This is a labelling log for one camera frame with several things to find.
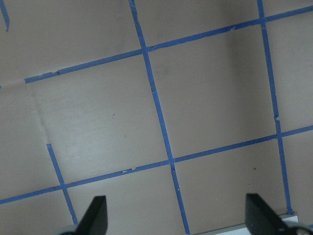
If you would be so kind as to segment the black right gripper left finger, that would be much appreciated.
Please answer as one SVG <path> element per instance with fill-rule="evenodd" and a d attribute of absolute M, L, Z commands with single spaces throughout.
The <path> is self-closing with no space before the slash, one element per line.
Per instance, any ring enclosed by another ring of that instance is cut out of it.
<path fill-rule="evenodd" d="M 75 229 L 75 235 L 105 235 L 108 229 L 106 196 L 93 198 L 82 220 Z"/>

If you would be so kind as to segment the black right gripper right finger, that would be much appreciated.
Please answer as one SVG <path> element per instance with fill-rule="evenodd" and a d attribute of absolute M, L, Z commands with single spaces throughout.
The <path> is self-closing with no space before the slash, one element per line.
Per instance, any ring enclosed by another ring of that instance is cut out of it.
<path fill-rule="evenodd" d="M 246 194 L 245 224 L 252 235 L 285 235 L 287 224 L 256 193 Z"/>

